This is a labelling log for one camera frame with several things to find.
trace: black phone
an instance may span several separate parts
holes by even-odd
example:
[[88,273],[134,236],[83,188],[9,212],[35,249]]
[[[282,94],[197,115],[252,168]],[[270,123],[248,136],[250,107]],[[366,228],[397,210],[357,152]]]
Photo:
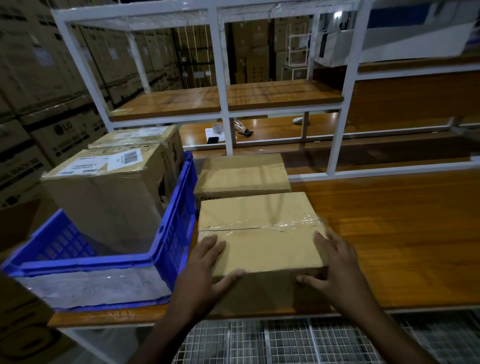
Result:
[[207,140],[207,144],[217,144],[218,143],[218,136],[211,136]]

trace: metal shelving unit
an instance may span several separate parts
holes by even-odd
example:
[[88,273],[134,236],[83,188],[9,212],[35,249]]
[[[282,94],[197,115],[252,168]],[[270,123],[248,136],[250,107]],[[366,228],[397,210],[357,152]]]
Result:
[[[480,362],[480,323],[472,311],[393,315],[442,364]],[[382,364],[365,334],[341,317],[204,321],[188,334],[175,364]]]
[[[148,1],[136,2],[131,4],[105,5],[94,7],[74,8],[68,10],[54,10],[53,15],[58,28],[65,39],[65,42],[71,52],[75,63],[87,85],[89,92],[100,112],[100,115],[108,128],[112,131],[114,128],[153,125],[159,123],[175,122],[195,122],[208,119],[221,118],[224,124],[226,136],[227,155],[233,155],[233,146],[235,137],[233,133],[233,118],[239,116],[254,116],[259,114],[282,114],[303,112],[303,125],[301,136],[299,138],[290,138],[290,142],[308,142],[317,141],[325,136],[307,137],[308,116],[312,111],[325,111],[338,109],[339,116],[336,123],[336,129],[332,139],[332,148],[326,173],[309,173],[300,175],[290,175],[292,182],[298,181],[317,181],[338,178],[354,178],[406,173],[419,173],[429,171],[459,170],[470,169],[480,166],[478,161],[453,162],[430,164],[407,167],[377,168],[367,170],[336,171],[338,155],[342,143],[343,132],[347,122],[348,109],[352,99],[352,92],[355,81],[370,80],[390,77],[406,77],[434,73],[467,72],[480,70],[480,64],[452,65],[438,67],[422,67],[408,70],[393,70],[386,72],[358,73],[358,65],[362,51],[362,45],[365,38],[370,10],[373,0],[313,0],[295,2],[289,0],[276,0],[272,4],[269,0],[211,0],[209,2],[200,0],[183,1]],[[227,45],[225,38],[225,23],[237,21],[249,21],[259,19],[271,19],[278,17],[313,15],[312,34],[309,54],[316,54],[317,37],[319,36],[320,18],[322,14],[335,14],[338,12],[356,11],[355,28],[353,33],[352,45],[349,53],[349,61],[346,70],[345,81],[343,84],[342,103],[311,105],[308,107],[277,107],[271,109],[252,109],[244,111],[230,111],[227,103],[227,87],[229,84]],[[101,97],[101,92],[92,75],[88,62],[85,60],[71,30],[70,24],[82,24],[86,26],[102,27],[107,29],[122,30],[132,32],[137,30],[157,29],[161,27],[178,27],[190,25],[210,26],[212,36],[212,48],[214,62],[216,66],[216,83],[219,92],[219,101],[221,111],[211,114],[195,114],[175,117],[158,117],[142,120],[118,121],[114,124],[108,117],[108,109],[105,101]],[[133,37],[130,38],[130,44],[138,72],[144,84],[145,92],[148,92],[149,86],[146,82],[145,71],[139,57],[138,48]],[[313,57],[309,57],[307,79],[312,79]]]

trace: wire mesh shelf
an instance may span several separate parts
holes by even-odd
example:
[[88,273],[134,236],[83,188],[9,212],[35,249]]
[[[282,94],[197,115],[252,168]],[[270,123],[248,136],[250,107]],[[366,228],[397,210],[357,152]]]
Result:
[[[480,321],[472,311],[398,314],[393,318],[442,364],[480,363]],[[341,317],[204,321],[173,363],[382,364],[359,329]]]

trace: crate rim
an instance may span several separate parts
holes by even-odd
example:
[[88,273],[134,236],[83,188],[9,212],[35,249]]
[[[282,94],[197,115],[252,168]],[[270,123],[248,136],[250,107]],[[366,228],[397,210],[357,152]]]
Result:
[[51,270],[56,268],[64,268],[67,272],[78,271],[78,269],[81,268],[83,272],[88,272],[108,269],[119,269],[118,265],[124,265],[124,267],[120,267],[120,269],[153,266],[155,264],[155,260],[158,258],[164,248],[164,244],[161,244],[160,242],[164,240],[164,237],[167,233],[167,229],[165,229],[165,227],[168,226],[174,218],[174,214],[172,213],[173,207],[176,205],[180,198],[180,191],[183,190],[185,184],[187,183],[187,174],[194,166],[192,152],[184,152],[184,155],[185,162],[179,176],[180,183],[177,183],[177,185],[175,186],[172,194],[172,199],[168,204],[168,207],[162,218],[160,226],[157,230],[157,234],[152,242],[152,246],[147,253],[33,261],[24,262],[19,266],[14,266],[12,264],[12,261],[36,237],[38,232],[45,228],[56,216],[63,213],[62,209],[59,209],[50,218],[48,218],[48,220],[45,221],[42,226],[40,226],[35,232],[32,233],[28,242],[20,246],[3,262],[3,264],[0,266],[0,269],[9,277],[15,278],[55,274],[55,272],[51,272]]

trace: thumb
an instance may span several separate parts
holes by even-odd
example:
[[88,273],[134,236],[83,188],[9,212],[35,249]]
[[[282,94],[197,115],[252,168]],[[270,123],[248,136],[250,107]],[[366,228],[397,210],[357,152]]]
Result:
[[215,283],[213,285],[215,297],[218,299],[225,295],[244,274],[245,270],[237,269],[223,277],[220,282]]
[[312,276],[307,276],[306,274],[297,276],[297,282],[305,286],[310,286],[312,288],[315,288],[320,292],[324,291],[328,286],[327,280],[320,280]]

